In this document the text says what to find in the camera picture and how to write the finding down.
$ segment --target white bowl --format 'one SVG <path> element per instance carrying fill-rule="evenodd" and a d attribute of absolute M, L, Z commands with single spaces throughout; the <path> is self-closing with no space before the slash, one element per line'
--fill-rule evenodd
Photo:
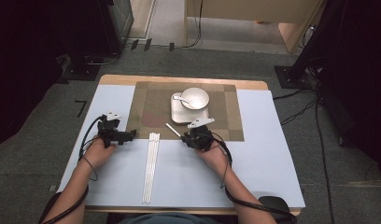
<path fill-rule="evenodd" d="M 208 93 L 200 88 L 189 88 L 181 93 L 181 97 L 191 102 L 191 105 L 187 102 L 181 101 L 181 103 L 188 109 L 203 109 L 208 105 L 210 97 Z"/>

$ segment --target spoon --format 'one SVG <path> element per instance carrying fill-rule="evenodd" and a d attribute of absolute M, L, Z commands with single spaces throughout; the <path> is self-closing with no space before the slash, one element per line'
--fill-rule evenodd
<path fill-rule="evenodd" d="M 174 95 L 174 96 L 173 96 L 173 99 L 175 99 L 175 100 L 180 100 L 180 101 L 182 101 L 182 102 L 185 102 L 185 103 L 187 103 L 188 105 L 190 105 L 191 107 L 193 107 L 193 109 L 197 109 L 197 108 L 198 108 L 198 105 L 195 104 L 194 102 L 192 102 L 192 101 L 190 101 L 190 100 L 187 100 L 187 99 L 185 99 L 185 98 L 182 98 L 182 97 L 180 97 L 180 96 L 178 96 L 178 95 Z"/>

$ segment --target person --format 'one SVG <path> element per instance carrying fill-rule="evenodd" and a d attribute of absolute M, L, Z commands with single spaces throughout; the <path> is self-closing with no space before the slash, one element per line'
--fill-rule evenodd
<path fill-rule="evenodd" d="M 42 223 L 51 220 L 52 218 L 58 216 L 63 211 L 73 206 L 79 198 L 84 194 L 89 178 L 93 174 L 93 171 L 103 165 L 108 158 L 114 152 L 116 146 L 111 145 L 108 148 L 104 147 L 104 141 L 101 138 L 96 138 L 92 141 L 88 150 L 79 161 L 77 167 L 74 169 L 73 174 L 70 177 L 66 187 L 63 192 L 60 194 L 58 199 L 54 202 L 54 205 L 48 211 L 46 216 L 43 218 Z M 230 194 L 242 201 L 261 204 L 254 195 L 243 185 L 240 179 L 237 177 L 231 166 L 228 165 L 228 159 L 225 154 L 222 152 L 219 147 L 219 143 L 214 141 L 207 151 L 202 151 L 198 149 L 194 149 L 195 153 L 202 158 L 207 165 L 219 176 L 219 178 L 223 179 L 223 182 L 230 192 Z M 237 203 L 233 204 L 234 210 L 237 214 L 238 222 L 240 224 L 270 224 L 276 223 L 273 217 L 268 212 L 264 212 L 262 210 L 249 208 Z M 67 216 L 63 217 L 56 223 L 82 223 L 83 217 L 85 213 L 85 203 L 83 202 L 78 208 L 76 208 L 73 212 L 69 213 Z M 178 223 L 204 223 L 207 224 L 204 219 L 199 219 L 199 217 L 195 217 L 187 214 L 169 214 L 165 216 L 164 214 L 150 214 L 144 215 L 144 217 L 137 217 L 135 220 L 128 222 L 130 223 L 143 223 L 143 220 L 149 220 L 148 223 L 152 224 L 150 219 L 151 217 L 155 218 L 156 223 L 162 223 L 162 220 L 165 223 L 176 223 L 176 220 L 179 220 Z"/>

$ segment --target table edge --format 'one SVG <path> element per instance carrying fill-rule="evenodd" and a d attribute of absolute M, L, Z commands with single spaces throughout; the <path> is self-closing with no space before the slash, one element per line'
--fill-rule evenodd
<path fill-rule="evenodd" d="M 104 213 L 161 213 L 161 212 L 181 212 L 186 214 L 194 215 L 222 215 L 230 216 L 236 215 L 236 212 L 233 208 L 153 208 L 153 207 L 115 207 L 115 206 L 95 206 L 95 205 L 86 205 L 85 208 L 88 212 L 104 212 Z M 290 208 L 289 211 L 294 215 L 298 216 L 301 214 L 301 208 Z"/>
<path fill-rule="evenodd" d="M 238 90 L 268 91 L 269 88 L 264 81 L 257 80 L 235 80 L 217 78 L 193 78 L 193 77 L 150 77 L 133 75 L 110 75 L 106 74 L 100 78 L 99 85 L 132 85 L 139 81 L 154 82 L 193 82 L 234 85 Z"/>

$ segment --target brown placemat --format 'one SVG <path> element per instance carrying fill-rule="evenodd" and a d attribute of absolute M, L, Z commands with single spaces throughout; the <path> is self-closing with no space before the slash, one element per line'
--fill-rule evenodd
<path fill-rule="evenodd" d="M 150 133 L 160 133 L 161 139 L 178 139 L 167 126 L 180 134 L 187 133 L 188 123 L 175 123 L 171 117 L 171 97 L 187 88 L 207 91 L 209 117 L 215 121 L 208 129 L 225 141 L 244 141 L 237 92 L 234 85 L 183 82 L 137 82 L 126 130 L 137 129 L 137 138 L 148 139 Z"/>

